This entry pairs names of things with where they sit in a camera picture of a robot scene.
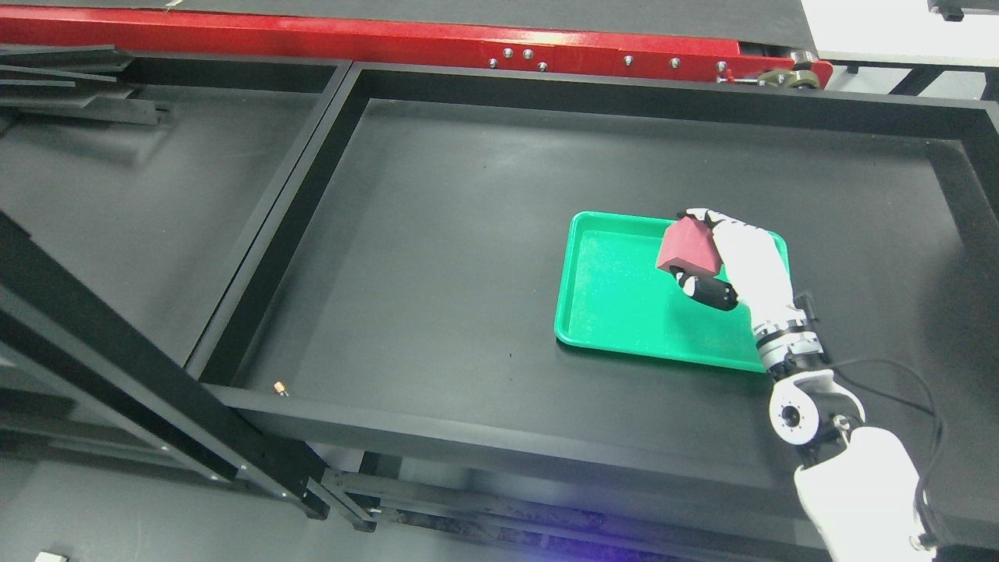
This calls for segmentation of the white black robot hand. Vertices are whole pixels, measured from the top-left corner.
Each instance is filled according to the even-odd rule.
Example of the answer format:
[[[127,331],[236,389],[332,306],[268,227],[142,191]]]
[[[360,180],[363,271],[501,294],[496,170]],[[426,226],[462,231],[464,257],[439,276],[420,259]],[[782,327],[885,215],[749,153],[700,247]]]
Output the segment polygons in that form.
[[[803,325],[806,313],[795,306],[788,270],[770,231],[709,208],[688,208],[710,228],[728,283],[750,312],[753,330],[765,325]]]

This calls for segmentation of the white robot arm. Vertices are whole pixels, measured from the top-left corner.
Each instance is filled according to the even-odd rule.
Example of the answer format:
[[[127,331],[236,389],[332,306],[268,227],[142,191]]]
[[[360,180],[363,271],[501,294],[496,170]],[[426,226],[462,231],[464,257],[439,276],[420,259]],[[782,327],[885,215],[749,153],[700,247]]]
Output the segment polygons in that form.
[[[767,416],[799,452],[793,483],[835,561],[932,561],[937,551],[916,507],[919,476],[902,441],[867,422],[837,381],[803,310],[752,312],[761,364],[773,381]]]

